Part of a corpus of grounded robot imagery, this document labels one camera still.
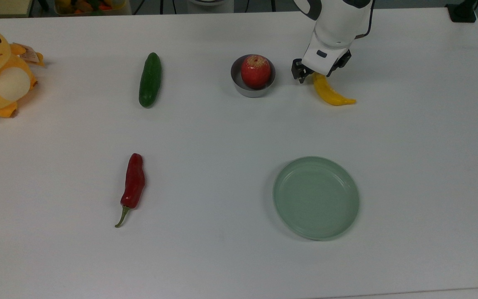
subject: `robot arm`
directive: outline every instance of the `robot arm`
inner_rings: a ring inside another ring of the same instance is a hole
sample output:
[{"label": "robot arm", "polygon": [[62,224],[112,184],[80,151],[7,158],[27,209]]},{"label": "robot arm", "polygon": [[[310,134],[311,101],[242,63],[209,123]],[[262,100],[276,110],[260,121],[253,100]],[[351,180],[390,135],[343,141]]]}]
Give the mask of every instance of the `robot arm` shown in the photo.
[{"label": "robot arm", "polygon": [[303,83],[305,77],[313,72],[330,76],[351,57],[351,43],[368,34],[375,0],[294,2],[305,15],[317,21],[303,59],[293,61],[294,78]]}]

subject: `chili pepper stem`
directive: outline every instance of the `chili pepper stem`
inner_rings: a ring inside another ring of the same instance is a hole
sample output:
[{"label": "chili pepper stem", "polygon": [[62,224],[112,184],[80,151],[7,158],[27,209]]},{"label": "chili pepper stem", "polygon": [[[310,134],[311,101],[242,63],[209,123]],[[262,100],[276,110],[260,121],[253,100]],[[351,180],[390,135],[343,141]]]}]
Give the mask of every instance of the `chili pepper stem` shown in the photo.
[{"label": "chili pepper stem", "polygon": [[120,227],[121,224],[123,223],[123,220],[125,220],[125,216],[127,213],[130,211],[130,208],[127,206],[123,206],[123,213],[121,214],[121,220],[119,220],[119,223],[115,225],[115,227]]}]

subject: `cable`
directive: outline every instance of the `cable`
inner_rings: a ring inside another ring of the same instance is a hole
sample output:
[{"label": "cable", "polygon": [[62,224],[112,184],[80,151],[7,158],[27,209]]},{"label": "cable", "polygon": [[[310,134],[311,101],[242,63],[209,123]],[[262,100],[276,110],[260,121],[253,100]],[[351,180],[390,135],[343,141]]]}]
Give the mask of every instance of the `cable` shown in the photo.
[{"label": "cable", "polygon": [[372,29],[372,13],[373,13],[373,6],[376,4],[376,0],[372,1],[372,6],[370,6],[370,22],[368,23],[368,31],[365,34],[359,34],[355,38],[362,38],[367,36],[370,33],[370,29]]},{"label": "cable", "polygon": [[136,10],[134,11],[133,15],[136,15],[139,11],[139,9],[141,8],[141,5],[143,5],[143,2],[145,2],[145,0],[141,0],[141,3],[140,5],[138,5],[138,8],[136,8]]}]

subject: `red chili pepper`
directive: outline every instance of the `red chili pepper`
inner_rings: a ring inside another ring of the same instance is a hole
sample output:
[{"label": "red chili pepper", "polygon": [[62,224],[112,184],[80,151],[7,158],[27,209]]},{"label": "red chili pepper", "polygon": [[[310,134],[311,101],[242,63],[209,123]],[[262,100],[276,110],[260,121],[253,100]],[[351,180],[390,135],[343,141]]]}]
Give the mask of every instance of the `red chili pepper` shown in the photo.
[{"label": "red chili pepper", "polygon": [[123,194],[121,198],[123,213],[121,214],[121,220],[115,227],[120,227],[129,210],[138,205],[144,187],[145,174],[143,172],[143,157],[134,153],[129,160],[127,178],[125,179],[125,194]]}]

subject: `plush toy tag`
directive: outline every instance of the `plush toy tag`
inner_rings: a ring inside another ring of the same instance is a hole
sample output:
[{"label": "plush toy tag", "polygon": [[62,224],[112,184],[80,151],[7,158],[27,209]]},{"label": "plush toy tag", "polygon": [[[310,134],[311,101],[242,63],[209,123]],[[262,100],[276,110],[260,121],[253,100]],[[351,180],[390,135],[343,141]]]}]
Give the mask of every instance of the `plush toy tag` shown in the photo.
[{"label": "plush toy tag", "polygon": [[17,42],[15,42],[15,44],[25,48],[25,53],[20,55],[21,59],[25,60],[26,62],[40,63],[40,58],[38,58],[38,55],[36,55],[36,51],[34,51],[31,47],[19,44]]}]

